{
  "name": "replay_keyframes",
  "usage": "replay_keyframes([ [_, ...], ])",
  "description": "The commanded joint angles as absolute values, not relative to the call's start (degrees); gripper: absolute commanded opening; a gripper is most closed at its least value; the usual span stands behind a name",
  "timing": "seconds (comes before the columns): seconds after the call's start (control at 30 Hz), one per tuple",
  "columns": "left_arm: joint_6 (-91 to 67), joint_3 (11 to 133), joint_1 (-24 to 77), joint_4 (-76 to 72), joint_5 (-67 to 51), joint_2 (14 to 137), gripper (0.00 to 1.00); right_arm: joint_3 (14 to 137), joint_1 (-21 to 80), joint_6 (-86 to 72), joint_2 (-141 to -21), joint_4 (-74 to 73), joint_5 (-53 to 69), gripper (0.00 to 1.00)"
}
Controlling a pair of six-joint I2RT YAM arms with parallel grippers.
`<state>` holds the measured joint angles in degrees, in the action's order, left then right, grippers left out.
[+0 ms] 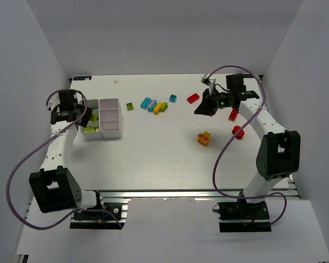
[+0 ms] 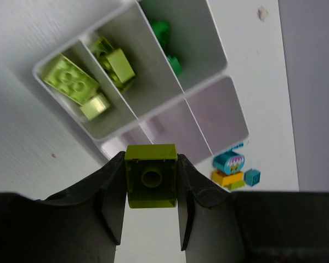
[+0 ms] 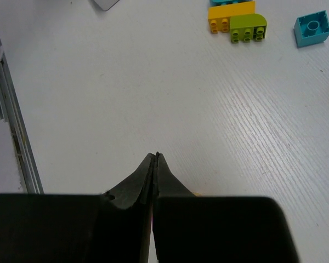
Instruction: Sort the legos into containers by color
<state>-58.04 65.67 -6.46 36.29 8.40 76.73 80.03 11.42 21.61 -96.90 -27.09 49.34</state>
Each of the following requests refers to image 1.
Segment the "pale lime lego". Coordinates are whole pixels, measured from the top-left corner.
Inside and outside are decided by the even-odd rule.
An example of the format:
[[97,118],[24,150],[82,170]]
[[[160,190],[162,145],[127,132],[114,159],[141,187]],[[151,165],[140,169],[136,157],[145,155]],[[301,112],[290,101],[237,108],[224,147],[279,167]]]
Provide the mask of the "pale lime lego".
[[83,131],[85,133],[93,133],[93,132],[95,132],[95,128],[94,127],[85,127],[85,128],[83,128]]

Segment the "lime rounded lego brick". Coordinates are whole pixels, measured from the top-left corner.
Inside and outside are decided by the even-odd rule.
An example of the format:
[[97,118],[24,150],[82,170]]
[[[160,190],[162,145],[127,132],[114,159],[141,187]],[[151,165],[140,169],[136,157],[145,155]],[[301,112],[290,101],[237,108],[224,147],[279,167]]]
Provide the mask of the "lime rounded lego brick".
[[165,112],[165,110],[168,108],[168,103],[167,102],[163,102],[161,105],[160,105],[160,111],[161,112]]

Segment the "yellow lego brick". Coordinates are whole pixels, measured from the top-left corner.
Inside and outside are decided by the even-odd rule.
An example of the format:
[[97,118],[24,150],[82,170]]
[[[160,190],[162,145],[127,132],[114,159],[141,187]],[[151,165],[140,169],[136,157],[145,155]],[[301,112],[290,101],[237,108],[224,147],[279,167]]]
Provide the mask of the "yellow lego brick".
[[160,107],[162,105],[162,102],[159,102],[153,109],[153,113],[157,115],[160,112]]

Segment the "lime sloped lego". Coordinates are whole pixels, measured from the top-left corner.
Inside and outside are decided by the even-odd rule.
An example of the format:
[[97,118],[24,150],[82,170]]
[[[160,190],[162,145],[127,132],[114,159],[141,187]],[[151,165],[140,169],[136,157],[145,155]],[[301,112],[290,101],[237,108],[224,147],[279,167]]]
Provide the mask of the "lime sloped lego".
[[98,115],[95,115],[95,114],[91,114],[91,116],[90,116],[90,119],[89,119],[90,121],[92,121],[92,122],[96,122],[97,120],[98,120]]

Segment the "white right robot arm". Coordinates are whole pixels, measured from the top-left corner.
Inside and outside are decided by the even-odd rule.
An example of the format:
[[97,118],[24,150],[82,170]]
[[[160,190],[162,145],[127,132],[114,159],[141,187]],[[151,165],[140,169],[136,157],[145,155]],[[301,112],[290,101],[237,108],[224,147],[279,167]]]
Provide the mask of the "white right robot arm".
[[215,78],[209,75],[203,76],[201,82],[208,87],[194,112],[196,115],[214,116],[218,109],[231,107],[258,135],[257,172],[237,199],[247,203],[264,201],[279,181],[299,169],[299,132],[287,130],[272,117],[264,106],[265,92],[262,90],[257,94],[254,90],[247,90],[241,73],[226,77],[226,92],[217,91]]

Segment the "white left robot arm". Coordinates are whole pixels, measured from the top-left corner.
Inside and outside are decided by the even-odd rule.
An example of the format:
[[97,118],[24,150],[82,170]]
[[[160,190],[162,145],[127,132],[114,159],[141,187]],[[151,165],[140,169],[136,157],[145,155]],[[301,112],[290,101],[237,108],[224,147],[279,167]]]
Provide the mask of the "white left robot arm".
[[48,98],[50,138],[46,157],[29,183],[43,213],[68,209],[100,209],[100,193],[82,190],[68,169],[73,141],[78,128],[85,128],[93,118],[86,100],[78,101],[77,90],[60,90]]

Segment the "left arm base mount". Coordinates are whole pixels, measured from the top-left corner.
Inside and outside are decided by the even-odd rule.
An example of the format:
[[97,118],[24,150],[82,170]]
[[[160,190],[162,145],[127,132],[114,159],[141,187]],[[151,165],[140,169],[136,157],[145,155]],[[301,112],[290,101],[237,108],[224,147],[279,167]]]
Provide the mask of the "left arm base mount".
[[70,229],[121,230],[126,222],[127,204],[119,199],[99,197],[97,205],[80,213],[74,213]]

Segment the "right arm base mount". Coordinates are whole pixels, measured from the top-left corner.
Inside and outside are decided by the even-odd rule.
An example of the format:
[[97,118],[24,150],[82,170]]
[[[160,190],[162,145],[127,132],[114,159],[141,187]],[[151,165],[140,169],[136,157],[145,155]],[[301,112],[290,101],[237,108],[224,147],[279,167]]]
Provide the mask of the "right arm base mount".
[[219,215],[220,233],[271,232],[266,202],[220,202],[213,206]]

